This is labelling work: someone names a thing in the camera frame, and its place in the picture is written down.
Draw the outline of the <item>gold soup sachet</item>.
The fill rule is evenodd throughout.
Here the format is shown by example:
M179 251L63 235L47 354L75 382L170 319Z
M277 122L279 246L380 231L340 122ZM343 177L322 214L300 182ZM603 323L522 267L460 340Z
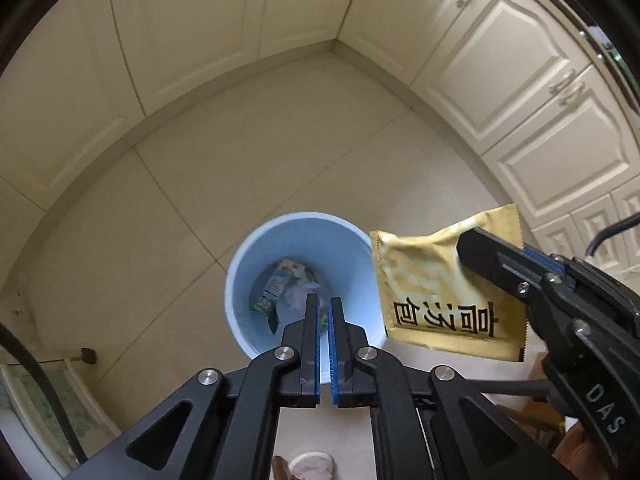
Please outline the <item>gold soup sachet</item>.
M479 212L430 235L370 233L386 334L427 349L522 362L525 307L460 262L457 242L474 228L524 246L513 204Z

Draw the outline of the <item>lower cream base cabinets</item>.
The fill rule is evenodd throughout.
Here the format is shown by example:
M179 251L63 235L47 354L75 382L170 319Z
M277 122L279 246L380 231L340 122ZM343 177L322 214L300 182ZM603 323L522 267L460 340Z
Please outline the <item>lower cream base cabinets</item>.
M126 151L135 136L151 128L154 120L179 114L209 93L238 82L253 70L277 65L299 54L332 50L378 78L410 103L428 106L450 130L465 140L477 155L492 151L503 140L551 102L544 84L560 94L584 70L594 70L611 93L620 112L616 155L599 154L585 177L545 202L535 202L524 188L514 188L525 208L528 224L540 229L573 207L634 180L639 174L639 130L622 99L622 86L612 70L597 60L585 36L570 26L561 13L561 0L466 0L461 10L431 30L416 46L413 59L390 58L382 42L367 35L363 24L372 0L341 0L343 24L325 29L299 29L277 37L272 23L284 12L284 0L238 0L238 36L229 52L213 54L201 65L190 66L154 94L145 94L130 70L131 50L117 36L113 0L16 0L1 23L1 79L9 82L37 51L66 55L70 72L80 76L83 55L90 58L87 72L94 77L88 91L70 96L58 106L59 134L74 142L55 140L44 150L49 166L39 166L33 148L20 148L29 126L1 136L1 177L35 208L51 212L66 196L91 181L99 166ZM439 0L449 6L452 0ZM552 57L532 80L517 80L511 99L484 110L480 122L457 101L452 87L460 81L457 68L465 50L476 48L476 36L500 4L522 20L533 20L536 31L552 47Z

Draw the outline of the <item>white slipper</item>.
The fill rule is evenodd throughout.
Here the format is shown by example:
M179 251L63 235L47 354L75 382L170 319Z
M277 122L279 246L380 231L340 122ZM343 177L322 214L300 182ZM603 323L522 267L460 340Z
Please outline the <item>white slipper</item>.
M299 480L333 480L335 462L328 453L312 451L295 457L288 469Z

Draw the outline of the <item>light blue trash bin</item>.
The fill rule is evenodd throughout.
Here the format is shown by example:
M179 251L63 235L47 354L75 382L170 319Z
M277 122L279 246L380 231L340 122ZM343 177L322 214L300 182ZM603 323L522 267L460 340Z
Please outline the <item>light blue trash bin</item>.
M309 294L318 296L322 333L329 300L340 297L347 322L370 344L385 341L370 237L341 218L303 211L260 226L232 258L224 310L245 354L275 347L284 326L304 316Z

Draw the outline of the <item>trash inside bin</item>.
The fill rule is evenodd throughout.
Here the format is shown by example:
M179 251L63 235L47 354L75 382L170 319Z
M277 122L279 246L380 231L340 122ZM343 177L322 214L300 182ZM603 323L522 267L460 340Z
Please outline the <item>trash inside bin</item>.
M299 320L305 315L307 297L318 300L320 330L328 330L328 296L318 275L309 266L283 258L260 274L250 292L250 310L267 319L270 333L281 324Z

